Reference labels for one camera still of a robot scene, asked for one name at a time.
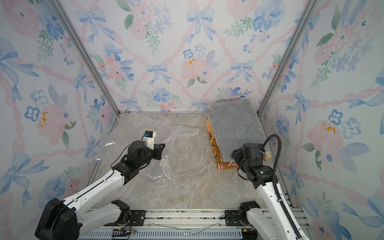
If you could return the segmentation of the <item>orange cartoon print blanket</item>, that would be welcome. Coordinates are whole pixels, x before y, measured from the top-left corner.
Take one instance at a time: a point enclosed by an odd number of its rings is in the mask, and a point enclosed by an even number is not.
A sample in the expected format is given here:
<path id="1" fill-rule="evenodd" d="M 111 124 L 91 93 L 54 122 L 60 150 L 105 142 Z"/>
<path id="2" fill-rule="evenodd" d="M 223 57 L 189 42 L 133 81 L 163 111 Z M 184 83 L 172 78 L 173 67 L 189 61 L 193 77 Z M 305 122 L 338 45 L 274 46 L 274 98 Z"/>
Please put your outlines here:
<path id="1" fill-rule="evenodd" d="M 214 135 L 214 130 L 210 124 L 209 118 L 206 118 L 206 127 L 209 135 L 211 149 L 213 151 L 218 170 L 230 170 L 230 169 L 237 168 L 238 165 L 234 161 L 231 161 L 231 162 L 223 161 L 223 158 L 221 156 L 221 151 L 219 149 L 219 146 L 217 145 L 215 135 Z"/>

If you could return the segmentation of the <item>clear plastic vacuum bag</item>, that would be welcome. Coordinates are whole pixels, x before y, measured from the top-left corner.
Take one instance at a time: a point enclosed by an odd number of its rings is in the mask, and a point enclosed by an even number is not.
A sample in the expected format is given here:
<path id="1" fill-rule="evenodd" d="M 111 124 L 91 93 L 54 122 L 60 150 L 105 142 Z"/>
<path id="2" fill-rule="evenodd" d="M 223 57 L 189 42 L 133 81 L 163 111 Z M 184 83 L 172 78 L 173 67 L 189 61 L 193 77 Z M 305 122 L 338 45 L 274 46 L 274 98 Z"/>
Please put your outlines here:
<path id="1" fill-rule="evenodd" d="M 91 147 L 88 158 L 121 172 L 126 181 L 139 176 L 173 185 L 204 166 L 205 116 L 128 113 Z"/>

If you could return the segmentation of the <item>grey fleece blanket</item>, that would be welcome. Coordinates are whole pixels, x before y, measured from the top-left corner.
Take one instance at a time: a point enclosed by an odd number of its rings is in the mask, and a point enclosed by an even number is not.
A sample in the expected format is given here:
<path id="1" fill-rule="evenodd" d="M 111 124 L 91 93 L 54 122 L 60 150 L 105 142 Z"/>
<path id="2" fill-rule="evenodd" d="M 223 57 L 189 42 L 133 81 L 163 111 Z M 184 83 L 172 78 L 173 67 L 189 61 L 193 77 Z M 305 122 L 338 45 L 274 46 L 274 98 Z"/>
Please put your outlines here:
<path id="1" fill-rule="evenodd" d="M 213 105 L 209 121 L 224 162 L 232 162 L 233 151 L 243 144 L 262 144 L 266 140 L 261 121 L 248 99 Z"/>

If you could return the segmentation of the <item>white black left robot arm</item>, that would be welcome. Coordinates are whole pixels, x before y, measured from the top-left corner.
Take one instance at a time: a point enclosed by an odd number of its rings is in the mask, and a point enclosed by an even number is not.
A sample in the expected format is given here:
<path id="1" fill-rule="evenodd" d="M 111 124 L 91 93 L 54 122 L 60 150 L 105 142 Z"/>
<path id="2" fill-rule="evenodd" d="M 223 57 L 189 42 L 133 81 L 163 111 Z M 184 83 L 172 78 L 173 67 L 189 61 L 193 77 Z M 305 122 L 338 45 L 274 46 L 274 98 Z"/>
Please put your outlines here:
<path id="1" fill-rule="evenodd" d="M 161 160 L 165 144 L 150 140 L 134 141 L 125 148 L 112 169 L 78 193 L 63 200 L 50 200 L 37 225 L 39 240 L 77 240 L 107 224 L 127 226 L 131 223 L 130 206 L 114 200 L 103 208 L 91 211 L 97 202 L 130 182 L 152 160 Z"/>

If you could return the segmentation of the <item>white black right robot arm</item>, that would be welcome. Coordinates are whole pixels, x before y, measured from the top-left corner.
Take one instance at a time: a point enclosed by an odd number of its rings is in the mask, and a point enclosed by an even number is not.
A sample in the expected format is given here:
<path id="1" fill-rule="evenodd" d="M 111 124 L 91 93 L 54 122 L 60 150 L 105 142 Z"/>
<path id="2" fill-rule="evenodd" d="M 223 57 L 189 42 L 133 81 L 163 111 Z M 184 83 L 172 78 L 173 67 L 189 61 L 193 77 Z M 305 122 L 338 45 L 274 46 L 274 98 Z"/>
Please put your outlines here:
<path id="1" fill-rule="evenodd" d="M 223 219 L 227 221 L 227 225 L 251 227 L 264 240 L 308 240 L 309 237 L 300 227 L 283 196 L 276 172 L 272 167 L 264 165 L 264 153 L 262 144 L 246 143 L 235 150 L 232 157 L 246 174 L 246 180 L 253 184 L 264 200 L 272 219 L 267 219 L 256 201 L 241 203 L 236 213 L 226 212 Z"/>

